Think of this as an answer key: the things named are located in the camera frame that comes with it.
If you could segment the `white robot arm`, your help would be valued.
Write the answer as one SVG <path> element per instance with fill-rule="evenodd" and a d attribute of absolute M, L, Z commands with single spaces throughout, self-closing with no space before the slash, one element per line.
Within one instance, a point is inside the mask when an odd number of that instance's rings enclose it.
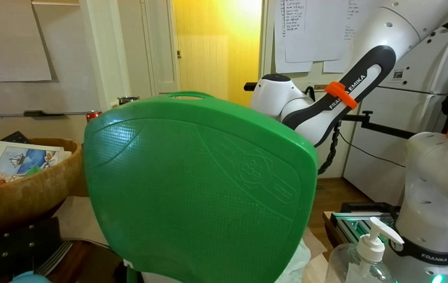
<path fill-rule="evenodd" d="M 260 78 L 252 107 L 321 144 L 335 122 L 376 91 L 398 61 L 434 30 L 448 26 L 448 0 L 383 0 L 353 41 L 351 64 L 306 97 L 287 75 Z M 384 262 L 400 283 L 448 283 L 448 127 L 408 140 L 406 188 L 395 221 L 403 237 Z"/>

